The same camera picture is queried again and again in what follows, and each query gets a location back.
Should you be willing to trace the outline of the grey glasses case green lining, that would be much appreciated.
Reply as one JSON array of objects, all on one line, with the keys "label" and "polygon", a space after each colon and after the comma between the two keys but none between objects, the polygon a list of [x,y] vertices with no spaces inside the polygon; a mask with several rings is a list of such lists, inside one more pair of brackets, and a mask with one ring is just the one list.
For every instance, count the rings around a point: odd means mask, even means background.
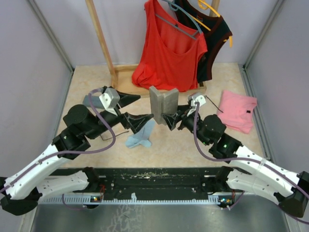
[{"label": "grey glasses case green lining", "polygon": [[174,88],[167,92],[161,93],[154,86],[149,88],[151,113],[158,125],[166,125],[161,114],[174,114],[177,111],[179,91]]}]

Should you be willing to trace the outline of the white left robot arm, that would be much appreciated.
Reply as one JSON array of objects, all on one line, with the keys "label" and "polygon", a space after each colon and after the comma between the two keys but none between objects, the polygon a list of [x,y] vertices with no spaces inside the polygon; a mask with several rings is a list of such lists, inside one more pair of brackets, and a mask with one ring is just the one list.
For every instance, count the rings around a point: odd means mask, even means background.
[{"label": "white left robot arm", "polygon": [[116,142],[112,127],[138,133],[153,114],[132,115],[120,109],[134,103],[140,95],[119,92],[113,87],[96,88],[88,93],[90,107],[77,104],[63,117],[66,128],[30,164],[10,177],[1,177],[2,210],[20,216],[32,211],[39,201],[67,192],[94,192],[100,179],[92,167],[56,179],[48,176],[61,165],[81,154],[96,154],[112,148]]}]

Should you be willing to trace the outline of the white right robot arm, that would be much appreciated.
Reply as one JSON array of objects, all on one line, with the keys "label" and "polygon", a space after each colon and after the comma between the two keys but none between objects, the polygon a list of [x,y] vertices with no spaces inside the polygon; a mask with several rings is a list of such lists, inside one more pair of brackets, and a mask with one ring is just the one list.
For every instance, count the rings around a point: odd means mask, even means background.
[{"label": "white right robot arm", "polygon": [[309,203],[309,174],[284,169],[257,155],[241,141],[225,132],[217,115],[200,118],[197,110],[189,113],[181,105],[175,114],[162,114],[170,130],[188,129],[194,136],[199,153],[208,160],[226,162],[216,178],[221,191],[230,189],[253,193],[278,205],[292,217],[302,218]]}]

